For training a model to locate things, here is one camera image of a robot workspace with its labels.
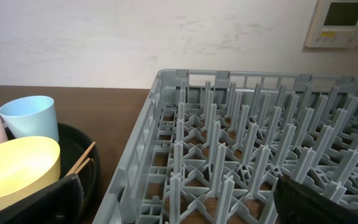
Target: dish rack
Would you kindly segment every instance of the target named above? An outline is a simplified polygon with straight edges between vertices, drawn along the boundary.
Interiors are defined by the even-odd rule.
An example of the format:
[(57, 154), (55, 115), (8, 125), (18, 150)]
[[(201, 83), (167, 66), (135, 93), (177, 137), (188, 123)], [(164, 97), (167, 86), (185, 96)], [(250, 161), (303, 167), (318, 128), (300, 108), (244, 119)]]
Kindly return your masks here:
[(275, 223), (283, 175), (358, 214), (358, 77), (161, 70), (93, 223)]

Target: black tray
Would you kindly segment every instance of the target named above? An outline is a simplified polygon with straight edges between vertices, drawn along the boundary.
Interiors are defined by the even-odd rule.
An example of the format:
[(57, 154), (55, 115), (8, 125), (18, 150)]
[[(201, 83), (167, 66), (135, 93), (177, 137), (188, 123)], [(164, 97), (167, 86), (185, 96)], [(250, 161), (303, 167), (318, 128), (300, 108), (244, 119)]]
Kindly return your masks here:
[[(67, 124), (58, 123), (58, 130), (61, 165), (60, 178), (63, 178), (93, 140), (82, 131)], [(6, 129), (6, 134), (9, 140), (14, 139), (9, 129)], [(100, 180), (100, 159), (96, 145), (88, 154), (88, 157), (93, 159), (93, 163), (89, 162), (78, 174), (84, 190), (80, 219), (83, 218), (90, 204), (95, 199)]]

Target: chopsticks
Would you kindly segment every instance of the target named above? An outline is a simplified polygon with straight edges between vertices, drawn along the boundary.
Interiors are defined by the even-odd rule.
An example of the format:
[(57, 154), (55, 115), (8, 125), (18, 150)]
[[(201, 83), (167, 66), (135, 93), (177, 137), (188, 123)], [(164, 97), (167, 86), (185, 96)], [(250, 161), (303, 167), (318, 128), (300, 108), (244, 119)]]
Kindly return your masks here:
[(82, 156), (75, 162), (73, 167), (67, 172), (66, 176), (68, 176), (70, 174), (78, 174), (82, 170), (82, 168), (84, 168), (84, 166), (87, 165), (87, 163), (89, 163), (90, 158), (87, 158), (85, 161), (84, 161), (84, 159), (92, 151), (93, 146), (95, 144), (96, 144), (95, 142), (92, 142), (92, 144), (86, 149), (86, 151), (82, 154)]

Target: cup rim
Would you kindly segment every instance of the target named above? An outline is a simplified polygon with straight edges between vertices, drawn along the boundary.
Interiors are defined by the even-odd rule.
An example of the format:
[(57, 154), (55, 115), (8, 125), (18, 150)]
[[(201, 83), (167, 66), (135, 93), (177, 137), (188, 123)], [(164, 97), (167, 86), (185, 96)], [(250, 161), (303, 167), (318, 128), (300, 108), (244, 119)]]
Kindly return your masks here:
[[(43, 110), (40, 110), (40, 111), (37, 111), (37, 112), (34, 112), (34, 113), (29, 113), (29, 114), (22, 114), (22, 115), (8, 115), (8, 114), (4, 114), (4, 113), (1, 112), (1, 110), (2, 110), (4, 107), (9, 106), (10, 104), (15, 103), (16, 101), (23, 100), (23, 99), (26, 99), (26, 98), (40, 97), (40, 96), (52, 100), (52, 103), (51, 103), (49, 106), (47, 106), (45, 109), (43, 109)], [(41, 111), (45, 111), (45, 110), (49, 109), (51, 106), (53, 106), (54, 104), (55, 104), (55, 100), (54, 100), (52, 97), (50, 97), (50, 96), (43, 96), (43, 95), (25, 96), (25, 97), (21, 97), (21, 98), (18, 98), (18, 99), (9, 101), (9, 102), (5, 103), (4, 105), (2, 105), (2, 106), (0, 107), (0, 115), (1, 115), (1, 116), (4, 116), (4, 117), (10, 117), (10, 118), (30, 116), (30, 115), (33, 115), (33, 114), (37, 114), (37, 113), (39, 113), (39, 112), (41, 112)]]

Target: yellow plastic bowl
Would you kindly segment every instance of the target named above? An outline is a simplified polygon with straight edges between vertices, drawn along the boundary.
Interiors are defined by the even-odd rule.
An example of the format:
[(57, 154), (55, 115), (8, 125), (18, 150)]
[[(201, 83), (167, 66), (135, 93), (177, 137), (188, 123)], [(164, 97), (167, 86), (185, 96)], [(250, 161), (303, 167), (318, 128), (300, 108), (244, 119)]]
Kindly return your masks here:
[(31, 136), (0, 144), (0, 210), (56, 182), (60, 147), (47, 137)]

